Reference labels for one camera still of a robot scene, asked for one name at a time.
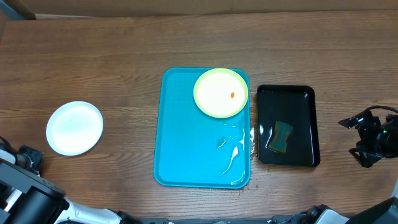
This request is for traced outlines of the white plate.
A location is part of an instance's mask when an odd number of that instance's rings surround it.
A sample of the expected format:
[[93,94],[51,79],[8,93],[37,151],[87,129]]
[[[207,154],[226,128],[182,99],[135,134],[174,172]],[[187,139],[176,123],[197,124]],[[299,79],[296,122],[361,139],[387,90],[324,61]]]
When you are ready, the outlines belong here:
[[85,101],[73,101],[59,107],[46,127],[49,146],[64,156],[88,152],[100,140],[104,128],[99,109]]

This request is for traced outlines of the yellow-green plate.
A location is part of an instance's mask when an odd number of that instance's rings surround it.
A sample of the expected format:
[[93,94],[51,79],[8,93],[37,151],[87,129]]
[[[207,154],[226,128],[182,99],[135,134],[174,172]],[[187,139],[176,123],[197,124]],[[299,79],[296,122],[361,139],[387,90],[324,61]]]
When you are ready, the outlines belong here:
[[214,118],[238,114],[248,101],[249,88],[244,78],[227,68],[213,68],[198,78],[193,97],[198,108]]

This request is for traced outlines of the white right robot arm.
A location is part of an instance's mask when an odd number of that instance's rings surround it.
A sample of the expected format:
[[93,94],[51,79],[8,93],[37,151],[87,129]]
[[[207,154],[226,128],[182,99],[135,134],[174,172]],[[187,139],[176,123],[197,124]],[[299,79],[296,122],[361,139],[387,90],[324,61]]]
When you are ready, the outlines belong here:
[[[394,114],[386,116],[382,124],[371,110],[384,109],[393,111]],[[356,147],[349,153],[364,168],[372,167],[381,159],[394,159],[397,157],[397,110],[386,106],[372,106],[359,114],[343,119],[338,124],[346,128],[355,128],[360,140]],[[397,223],[397,194],[391,198],[358,213],[347,221],[348,223]]]

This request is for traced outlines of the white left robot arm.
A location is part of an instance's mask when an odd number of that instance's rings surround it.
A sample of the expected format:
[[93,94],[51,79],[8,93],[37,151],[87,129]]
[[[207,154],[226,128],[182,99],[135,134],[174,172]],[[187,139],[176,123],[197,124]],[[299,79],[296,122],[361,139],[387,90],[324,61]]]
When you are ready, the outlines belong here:
[[39,174],[43,154],[22,146],[16,151],[1,138],[1,223],[127,223],[121,213],[73,203]]

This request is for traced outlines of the yellow green scrub sponge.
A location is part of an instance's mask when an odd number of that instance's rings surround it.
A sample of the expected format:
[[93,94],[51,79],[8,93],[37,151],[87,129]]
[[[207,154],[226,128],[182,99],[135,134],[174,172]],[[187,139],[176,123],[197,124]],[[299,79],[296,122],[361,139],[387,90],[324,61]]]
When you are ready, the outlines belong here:
[[287,143],[289,136],[293,131],[293,127],[287,123],[276,121],[274,129],[272,129],[271,140],[269,141],[267,148],[285,154],[287,150]]

